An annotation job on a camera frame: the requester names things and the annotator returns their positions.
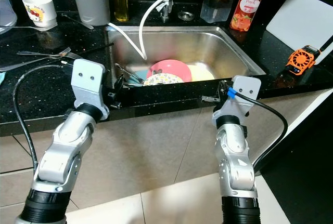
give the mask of kitchen sink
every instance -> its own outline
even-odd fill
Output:
[[[139,47],[138,27],[121,27],[121,29]],[[187,65],[200,65],[215,79],[235,75],[265,74],[218,27],[145,27],[143,39],[147,60],[143,60],[118,31],[111,27],[107,30],[108,41],[114,42],[110,52],[112,84],[122,73],[114,66],[115,63],[132,72],[138,72],[148,70],[156,62],[165,59],[176,59]]]

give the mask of mug with cartoon print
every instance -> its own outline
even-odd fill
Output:
[[[52,0],[22,0],[29,18],[38,27],[57,23],[57,14]]]

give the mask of black countertop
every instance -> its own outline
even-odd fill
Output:
[[[57,11],[66,11],[73,17],[78,15],[75,9],[70,12],[72,6],[75,5],[74,0],[61,0],[61,2],[55,2],[55,5]],[[115,24],[139,25],[141,17],[149,5],[151,5],[150,2],[131,2],[130,21]],[[152,12],[145,25],[211,25],[199,18],[197,12],[200,11],[200,7],[197,4],[176,4],[169,23],[163,24],[159,14]],[[178,19],[175,14],[180,9],[196,12],[194,21],[183,22]],[[262,82],[259,98],[333,87],[333,68],[328,57],[321,64],[307,70],[303,76],[296,77],[281,74],[292,49],[265,30],[270,19],[258,17],[258,20],[254,20],[247,33],[233,31],[224,24],[213,24],[221,27],[266,72],[266,75],[257,76]],[[12,29],[0,35],[0,66],[31,60],[31,56],[16,55],[19,50],[58,53],[70,46],[74,53],[79,54],[107,44],[105,27],[95,27],[93,30],[89,30],[64,17],[58,17],[57,21],[58,26],[47,32],[38,32],[34,29]],[[20,25],[31,25],[31,22],[27,19],[25,23]],[[106,48],[82,53],[81,56],[102,63],[109,69]],[[0,85],[0,136],[19,131],[16,129],[17,124],[15,122],[17,118],[12,103],[12,91],[18,78],[31,68],[49,62],[49,60],[40,61],[6,73],[5,80]],[[201,103],[200,98],[202,95],[214,96],[218,82],[219,80],[213,80],[124,88],[118,95],[121,109],[112,110],[110,120],[208,106],[210,104]],[[105,95],[109,91],[110,85],[106,82]],[[47,120],[51,123],[53,118],[64,115],[69,108],[73,107],[74,94],[70,85],[70,71],[67,73],[60,69],[36,71],[24,80],[19,90],[18,101],[24,119],[40,119],[39,123],[43,123],[43,127],[37,127],[37,130],[48,128]],[[110,102],[107,96],[105,102],[106,104]]]

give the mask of pink bowl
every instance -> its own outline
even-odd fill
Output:
[[[191,82],[192,81],[192,74],[187,66],[187,64],[174,60],[174,59],[166,59],[156,64],[152,65],[147,73],[147,78],[152,76],[152,72],[162,70],[161,73],[170,73],[180,77],[184,82]]]

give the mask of cutting board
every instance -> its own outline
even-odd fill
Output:
[[[293,50],[306,45],[319,49],[333,35],[333,7],[319,0],[286,0],[266,30]],[[332,50],[333,43],[316,59],[316,64]]]

